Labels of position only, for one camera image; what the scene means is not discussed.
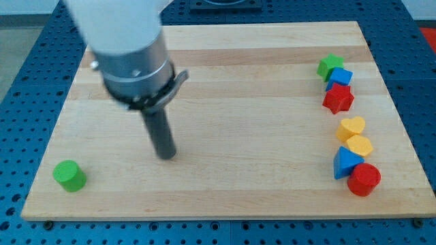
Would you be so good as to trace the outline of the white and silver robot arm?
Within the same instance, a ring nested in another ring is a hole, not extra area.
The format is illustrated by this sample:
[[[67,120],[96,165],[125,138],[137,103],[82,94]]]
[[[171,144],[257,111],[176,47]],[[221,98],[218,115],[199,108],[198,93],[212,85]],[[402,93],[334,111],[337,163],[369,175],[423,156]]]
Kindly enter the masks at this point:
[[[65,0],[107,91],[132,110],[163,109],[189,77],[175,73],[161,12],[171,0]]]

